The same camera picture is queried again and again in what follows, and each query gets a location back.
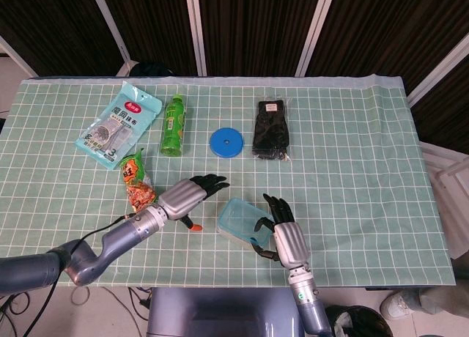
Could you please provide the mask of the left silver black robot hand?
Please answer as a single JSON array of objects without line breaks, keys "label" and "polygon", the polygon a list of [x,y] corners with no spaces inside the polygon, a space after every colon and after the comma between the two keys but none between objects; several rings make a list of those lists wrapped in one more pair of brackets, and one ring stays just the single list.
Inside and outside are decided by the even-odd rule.
[{"label": "left silver black robot hand", "polygon": [[160,194],[158,206],[165,211],[170,221],[180,221],[189,230],[199,232],[203,227],[195,224],[188,214],[201,202],[227,187],[229,183],[226,177],[216,174],[196,175],[190,179],[182,179]]}]

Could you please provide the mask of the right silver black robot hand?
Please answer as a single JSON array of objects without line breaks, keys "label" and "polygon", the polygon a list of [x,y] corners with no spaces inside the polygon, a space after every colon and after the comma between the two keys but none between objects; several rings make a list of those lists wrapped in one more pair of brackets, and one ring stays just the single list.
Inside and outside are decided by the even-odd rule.
[{"label": "right silver black robot hand", "polygon": [[263,226],[269,229],[273,233],[276,250],[265,250],[254,238],[251,238],[252,248],[260,256],[280,262],[288,270],[296,270],[299,267],[308,269],[310,251],[290,206],[282,198],[278,199],[266,193],[263,194],[263,197],[270,207],[273,220],[266,217],[260,218],[256,222],[254,231],[258,232]]}]

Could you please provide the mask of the clear blue-rimmed plastic container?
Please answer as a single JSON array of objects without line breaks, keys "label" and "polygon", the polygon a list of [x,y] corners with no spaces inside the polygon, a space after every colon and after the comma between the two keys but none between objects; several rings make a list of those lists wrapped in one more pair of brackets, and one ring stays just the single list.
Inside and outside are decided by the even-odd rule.
[{"label": "clear blue-rimmed plastic container", "polygon": [[217,220],[217,230],[226,239],[253,250],[251,241],[266,248],[270,244],[272,232],[262,226],[257,232],[254,227],[260,218],[273,221],[273,217],[242,199],[231,199],[223,208]]}]

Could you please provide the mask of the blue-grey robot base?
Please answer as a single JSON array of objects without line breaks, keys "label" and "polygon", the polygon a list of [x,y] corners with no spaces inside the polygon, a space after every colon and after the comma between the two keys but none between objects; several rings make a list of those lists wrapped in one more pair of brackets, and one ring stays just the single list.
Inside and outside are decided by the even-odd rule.
[{"label": "blue-grey robot base", "polygon": [[288,288],[154,288],[146,337],[306,337]]}]

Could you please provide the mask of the blue round lid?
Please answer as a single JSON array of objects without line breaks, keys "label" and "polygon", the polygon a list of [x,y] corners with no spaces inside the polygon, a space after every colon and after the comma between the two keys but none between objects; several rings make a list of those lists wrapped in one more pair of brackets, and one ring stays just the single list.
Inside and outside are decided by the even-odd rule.
[{"label": "blue round lid", "polygon": [[210,149],[220,158],[233,158],[243,149],[243,137],[234,128],[223,127],[216,130],[210,137]]}]

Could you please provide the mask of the green orange snack bag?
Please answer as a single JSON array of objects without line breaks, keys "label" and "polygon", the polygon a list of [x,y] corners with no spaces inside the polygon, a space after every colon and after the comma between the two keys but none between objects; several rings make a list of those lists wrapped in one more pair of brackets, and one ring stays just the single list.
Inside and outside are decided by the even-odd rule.
[{"label": "green orange snack bag", "polygon": [[142,160],[143,150],[143,148],[140,148],[137,153],[127,155],[119,165],[128,199],[134,212],[140,211],[148,204],[153,203],[157,198],[157,193],[152,187],[151,179],[144,168]]}]

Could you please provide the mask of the green white checked tablecloth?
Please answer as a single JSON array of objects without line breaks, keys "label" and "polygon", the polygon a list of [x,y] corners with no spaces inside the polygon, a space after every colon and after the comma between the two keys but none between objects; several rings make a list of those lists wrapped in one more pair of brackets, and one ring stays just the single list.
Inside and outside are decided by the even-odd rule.
[{"label": "green white checked tablecloth", "polygon": [[[157,192],[194,175],[225,176],[229,187],[199,205],[191,232],[168,223],[113,262],[98,279],[112,286],[283,286],[286,271],[216,229],[239,198],[266,210],[263,194],[285,199],[311,250],[319,286],[451,285],[440,217],[400,78],[134,78],[168,102],[184,97],[184,151],[159,151],[161,117],[139,139]],[[121,89],[119,78],[24,81],[0,132],[0,257],[44,253],[88,236],[130,212],[119,170],[75,140]],[[252,154],[257,103],[284,100],[289,160]],[[243,149],[220,158],[210,137],[223,127]]]}]

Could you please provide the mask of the green cylindrical snack can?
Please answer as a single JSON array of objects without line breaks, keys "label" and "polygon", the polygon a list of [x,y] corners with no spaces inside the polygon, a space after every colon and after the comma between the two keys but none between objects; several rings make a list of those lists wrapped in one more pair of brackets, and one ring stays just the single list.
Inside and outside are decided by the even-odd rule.
[{"label": "green cylindrical snack can", "polygon": [[174,95],[165,107],[160,152],[168,157],[182,155],[182,137],[185,125],[185,104],[182,95]]}]

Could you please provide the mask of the teal dishcloth package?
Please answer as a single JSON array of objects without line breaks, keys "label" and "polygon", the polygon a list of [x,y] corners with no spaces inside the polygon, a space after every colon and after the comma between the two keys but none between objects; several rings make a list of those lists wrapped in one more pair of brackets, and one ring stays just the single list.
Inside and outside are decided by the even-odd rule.
[{"label": "teal dishcloth package", "polygon": [[153,123],[162,107],[161,100],[125,81],[116,97],[80,134],[75,145],[112,170]]}]

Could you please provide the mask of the black trash bin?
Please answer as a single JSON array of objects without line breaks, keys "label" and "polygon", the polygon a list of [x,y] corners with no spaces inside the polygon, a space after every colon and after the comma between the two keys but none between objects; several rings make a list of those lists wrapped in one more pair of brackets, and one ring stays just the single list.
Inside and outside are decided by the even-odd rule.
[{"label": "black trash bin", "polygon": [[334,337],[394,337],[375,310],[362,305],[331,305],[325,312]]}]

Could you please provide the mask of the black gloves in clear bag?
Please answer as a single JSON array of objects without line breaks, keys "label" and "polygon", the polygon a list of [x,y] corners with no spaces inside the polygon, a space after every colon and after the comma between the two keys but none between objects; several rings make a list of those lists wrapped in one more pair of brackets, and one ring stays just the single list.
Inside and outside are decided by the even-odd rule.
[{"label": "black gloves in clear bag", "polygon": [[263,160],[289,160],[287,104],[284,100],[261,100],[257,103],[252,154]]}]

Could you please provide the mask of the white shoe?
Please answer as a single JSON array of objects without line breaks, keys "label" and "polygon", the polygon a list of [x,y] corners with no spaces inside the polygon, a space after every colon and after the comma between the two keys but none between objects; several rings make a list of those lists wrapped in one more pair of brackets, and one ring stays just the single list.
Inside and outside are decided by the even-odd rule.
[{"label": "white shoe", "polygon": [[414,313],[404,301],[401,292],[389,295],[380,304],[380,313],[387,320],[401,319]]}]

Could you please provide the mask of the white metal rack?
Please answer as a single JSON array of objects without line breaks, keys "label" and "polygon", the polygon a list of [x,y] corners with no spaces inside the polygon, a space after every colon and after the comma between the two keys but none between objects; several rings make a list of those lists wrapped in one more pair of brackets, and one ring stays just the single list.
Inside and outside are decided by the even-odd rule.
[{"label": "white metal rack", "polygon": [[450,257],[469,251],[469,155],[421,143]]}]

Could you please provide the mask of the white screen frame post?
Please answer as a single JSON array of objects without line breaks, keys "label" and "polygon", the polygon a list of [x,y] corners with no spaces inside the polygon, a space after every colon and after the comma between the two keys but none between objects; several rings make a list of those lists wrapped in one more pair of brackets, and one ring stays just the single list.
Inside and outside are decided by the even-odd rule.
[{"label": "white screen frame post", "polygon": [[106,3],[106,0],[95,0],[95,2],[106,22],[106,25],[109,31],[111,32],[111,36],[113,37],[114,42],[116,43],[117,48],[123,60],[123,65],[119,69],[119,72],[117,73],[117,77],[128,76],[133,66],[133,61],[130,58],[130,54],[128,52],[127,46],[122,38],[122,35],[120,34],[120,31]]},{"label": "white screen frame post", "polygon": [[202,29],[202,17],[199,0],[186,0],[188,8],[191,35],[193,40],[193,51],[196,60],[198,76],[207,76],[207,64],[204,52],[204,38]]},{"label": "white screen frame post", "polygon": [[0,35],[1,49],[30,77],[38,77],[34,69],[18,54],[18,52]]},{"label": "white screen frame post", "polygon": [[299,58],[299,62],[295,71],[295,77],[302,78],[306,75],[306,71],[311,62],[311,58],[316,48],[322,27],[329,12],[333,0],[318,0],[308,33],[304,42],[303,50]]},{"label": "white screen frame post", "polygon": [[442,81],[467,55],[469,32],[450,50],[439,64],[407,96],[409,107],[415,106],[428,92]]}]

